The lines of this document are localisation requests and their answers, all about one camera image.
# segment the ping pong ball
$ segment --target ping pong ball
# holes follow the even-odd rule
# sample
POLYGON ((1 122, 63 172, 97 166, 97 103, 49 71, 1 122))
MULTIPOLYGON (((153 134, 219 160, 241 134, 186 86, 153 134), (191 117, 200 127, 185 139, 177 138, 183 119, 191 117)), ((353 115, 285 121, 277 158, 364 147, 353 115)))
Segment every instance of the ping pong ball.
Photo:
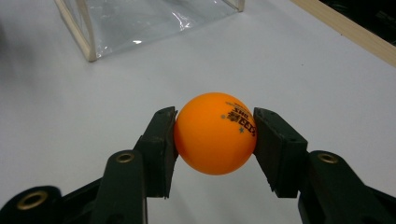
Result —
POLYGON ((210 92, 190 100, 177 116, 174 139, 181 158, 207 175, 240 168, 256 146, 256 125, 235 97, 210 92))

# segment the white table surface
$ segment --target white table surface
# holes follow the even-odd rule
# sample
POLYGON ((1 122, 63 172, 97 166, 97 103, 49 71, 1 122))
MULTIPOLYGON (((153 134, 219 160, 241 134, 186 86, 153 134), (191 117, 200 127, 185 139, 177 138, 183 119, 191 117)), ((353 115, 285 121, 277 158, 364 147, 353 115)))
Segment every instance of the white table surface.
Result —
MULTIPOLYGON (((342 156, 363 182, 396 196, 396 69, 288 0, 87 63, 50 0, 0 2, 0 205, 102 176, 152 115, 228 92, 277 112, 308 150, 342 156)), ((179 158, 169 200, 149 223, 301 223, 296 199, 271 192, 254 156, 209 176, 179 158)))

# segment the hole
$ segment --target hole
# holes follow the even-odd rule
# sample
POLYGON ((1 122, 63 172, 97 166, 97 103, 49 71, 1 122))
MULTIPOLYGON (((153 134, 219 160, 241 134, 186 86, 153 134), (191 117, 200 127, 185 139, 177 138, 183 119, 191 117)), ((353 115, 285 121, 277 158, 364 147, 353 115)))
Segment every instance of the hole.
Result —
POLYGON ((48 193, 44 190, 38 190, 24 196, 17 204, 20 210, 29 210, 39 206, 48 198, 48 193))
POLYGON ((106 224, 121 224, 124 220, 122 214, 113 214, 107 218, 106 224))
POLYGON ((338 159, 336 157, 334 157, 331 154, 327 154, 327 153, 320 153, 318 154, 318 157, 321 161, 327 162, 327 163, 337 163, 338 159))
POLYGON ((364 216, 361 219, 361 223, 363 224, 381 224, 381 221, 378 221, 377 219, 375 219, 374 217, 368 217, 368 216, 364 216))
POLYGON ((133 159, 134 159, 134 154, 132 153, 122 153, 116 158, 117 162, 121 162, 121 163, 128 162, 133 159))

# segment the transparent acrylic box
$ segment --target transparent acrylic box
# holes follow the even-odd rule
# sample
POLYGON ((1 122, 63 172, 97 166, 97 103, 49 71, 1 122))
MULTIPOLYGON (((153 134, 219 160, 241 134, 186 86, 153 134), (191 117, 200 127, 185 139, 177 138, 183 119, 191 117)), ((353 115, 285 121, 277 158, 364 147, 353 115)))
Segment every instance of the transparent acrylic box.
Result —
POLYGON ((241 12, 245 0, 55 0, 89 62, 241 12))

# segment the orange ping pong ball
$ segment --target orange ping pong ball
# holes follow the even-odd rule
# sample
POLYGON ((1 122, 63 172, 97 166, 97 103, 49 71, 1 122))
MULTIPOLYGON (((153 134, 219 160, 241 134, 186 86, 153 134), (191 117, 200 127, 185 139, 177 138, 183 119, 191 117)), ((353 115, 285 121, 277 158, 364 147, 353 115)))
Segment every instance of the orange ping pong ball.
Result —
POLYGON ((241 167, 256 146, 256 125, 235 97, 210 92, 190 100, 177 116, 174 138, 181 158, 208 175, 225 175, 241 167))

